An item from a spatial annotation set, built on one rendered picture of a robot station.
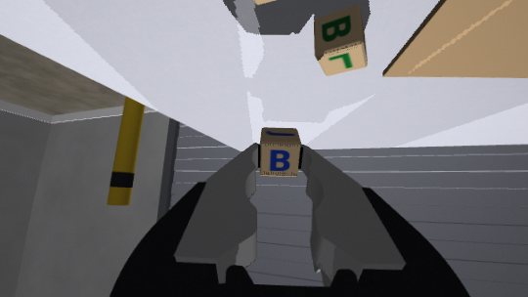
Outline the tan flat mat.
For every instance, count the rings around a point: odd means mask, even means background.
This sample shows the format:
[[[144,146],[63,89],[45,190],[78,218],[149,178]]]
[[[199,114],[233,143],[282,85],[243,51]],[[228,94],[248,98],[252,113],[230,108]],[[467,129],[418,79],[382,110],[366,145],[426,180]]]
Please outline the tan flat mat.
[[[528,78],[528,0],[440,0],[382,76]]]

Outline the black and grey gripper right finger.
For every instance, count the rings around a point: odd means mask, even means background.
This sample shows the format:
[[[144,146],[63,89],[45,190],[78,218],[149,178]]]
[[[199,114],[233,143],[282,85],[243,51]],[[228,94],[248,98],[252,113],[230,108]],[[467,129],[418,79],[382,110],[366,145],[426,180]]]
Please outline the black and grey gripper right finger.
[[[349,269],[359,287],[394,297],[470,297],[433,245],[371,188],[305,145],[298,169],[307,177],[311,253],[324,286]]]

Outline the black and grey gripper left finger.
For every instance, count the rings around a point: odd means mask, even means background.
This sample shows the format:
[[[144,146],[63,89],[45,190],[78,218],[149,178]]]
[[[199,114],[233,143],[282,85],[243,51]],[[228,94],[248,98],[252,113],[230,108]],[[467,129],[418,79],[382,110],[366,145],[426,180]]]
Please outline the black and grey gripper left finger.
[[[250,199],[256,192],[260,151],[254,143],[197,182],[142,238],[110,297],[180,297],[225,283],[232,265],[252,265],[257,209]]]

